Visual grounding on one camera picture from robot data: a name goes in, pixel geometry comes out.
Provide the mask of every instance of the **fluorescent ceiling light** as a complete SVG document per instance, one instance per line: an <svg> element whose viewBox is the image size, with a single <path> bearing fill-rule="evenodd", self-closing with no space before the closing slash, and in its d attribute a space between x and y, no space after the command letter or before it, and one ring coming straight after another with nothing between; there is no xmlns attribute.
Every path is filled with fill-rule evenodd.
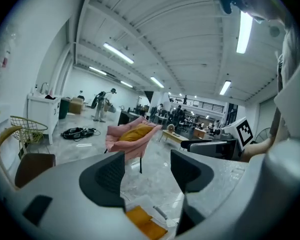
<svg viewBox="0 0 300 240"><path fill-rule="evenodd" d="M252 28L252 21L253 18L248 13L241 12L240 33L238 45L236 47L236 52L239 54L244 54L246 52Z"/></svg>
<svg viewBox="0 0 300 240"><path fill-rule="evenodd" d="M94 67L92 67L92 66L90 66L89 69L91 69L91 70L93 70L93 71L96 71L96 72L98 72L98 73L100 73L100 74L102 74L102 75L105 75L105 76L107 75L106 72L103 72L103 71L101 71L101 70L99 70L99 69L96 69L96 68L94 68Z"/></svg>
<svg viewBox="0 0 300 240"><path fill-rule="evenodd" d="M126 55L124 55L121 51L117 50L116 48L112 47L110 44L108 44L107 42L105 42L103 44L104 48L107 48L108 50L110 50L111 52L115 53L116 55L118 55L119 57L121 57L122 59L124 59L126 62L133 64L134 61L130 58L128 58Z"/></svg>
<svg viewBox="0 0 300 240"><path fill-rule="evenodd" d="M160 86L161 88L165 88L162 83L160 83L157 79L155 79L153 76L150 77L150 79L152 81L154 81L158 86Z"/></svg>
<svg viewBox="0 0 300 240"><path fill-rule="evenodd" d="M231 81L225 81L222 90L220 91L220 95L224 95L228 90L229 86L231 85Z"/></svg>
<svg viewBox="0 0 300 240"><path fill-rule="evenodd" d="M120 83L123 84L123 85L125 85L125 86L128 86L128 87L130 87L130 88L133 87L131 84L128 84L128 83L126 83L126 82L124 82L124 81L120 81Z"/></svg>

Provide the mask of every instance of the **white cabinet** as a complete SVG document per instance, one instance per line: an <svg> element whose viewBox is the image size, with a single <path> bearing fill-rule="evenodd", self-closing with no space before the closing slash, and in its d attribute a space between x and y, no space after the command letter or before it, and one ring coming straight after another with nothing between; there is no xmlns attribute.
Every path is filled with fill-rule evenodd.
<svg viewBox="0 0 300 240"><path fill-rule="evenodd" d="M50 145L53 144L52 133L59 120L60 97L47 99L46 95L28 95L28 118L48 126L43 134L48 134Z"/></svg>

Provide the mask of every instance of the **yellow cushion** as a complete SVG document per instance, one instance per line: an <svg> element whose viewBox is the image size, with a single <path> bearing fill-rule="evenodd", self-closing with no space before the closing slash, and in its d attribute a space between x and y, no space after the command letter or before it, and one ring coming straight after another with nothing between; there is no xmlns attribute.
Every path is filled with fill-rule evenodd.
<svg viewBox="0 0 300 240"><path fill-rule="evenodd" d="M152 126L148 126L143 123L140 123L135 128L124 133L119 138L119 141L135 142L141 139L142 137L146 136L149 132L151 132L152 129L153 129Z"/></svg>

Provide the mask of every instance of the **wooden table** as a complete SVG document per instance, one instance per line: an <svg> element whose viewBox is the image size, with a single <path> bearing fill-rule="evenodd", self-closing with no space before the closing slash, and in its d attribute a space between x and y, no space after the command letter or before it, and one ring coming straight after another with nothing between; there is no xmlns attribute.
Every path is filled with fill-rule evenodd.
<svg viewBox="0 0 300 240"><path fill-rule="evenodd" d="M204 129L200 130L198 128L195 128L193 131L193 136L198 137L199 139L202 139L205 137L206 131Z"/></svg>
<svg viewBox="0 0 300 240"><path fill-rule="evenodd" d="M161 138L159 139L159 142L161 141L162 137L165 136L165 140L167 140L168 138L177 142L177 143L181 143L183 141L188 141L189 139L179 135L179 136L175 136L174 135L174 132L169 132L168 130L163 130L162 131L162 135L161 135Z"/></svg>

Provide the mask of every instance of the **sink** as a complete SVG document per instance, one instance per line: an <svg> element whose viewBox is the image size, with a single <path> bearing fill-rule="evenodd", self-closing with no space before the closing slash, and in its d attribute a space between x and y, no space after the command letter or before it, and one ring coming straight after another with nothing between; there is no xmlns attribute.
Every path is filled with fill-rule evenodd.
<svg viewBox="0 0 300 240"><path fill-rule="evenodd" d="M60 96L55 96L55 99L48 99L45 98L47 95L46 94L37 94L37 95L32 95L31 93L28 94L28 99L37 101L37 102L45 102L45 103L56 103L60 100Z"/></svg>

